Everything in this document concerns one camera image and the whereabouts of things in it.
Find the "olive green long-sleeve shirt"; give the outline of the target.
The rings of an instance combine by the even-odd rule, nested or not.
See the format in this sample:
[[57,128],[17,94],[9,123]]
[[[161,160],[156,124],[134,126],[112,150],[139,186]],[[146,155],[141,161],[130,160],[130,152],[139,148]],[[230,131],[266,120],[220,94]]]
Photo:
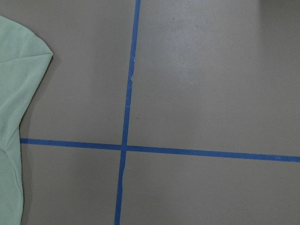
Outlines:
[[0,18],[0,223],[19,225],[23,184],[19,126],[53,53],[28,28]]

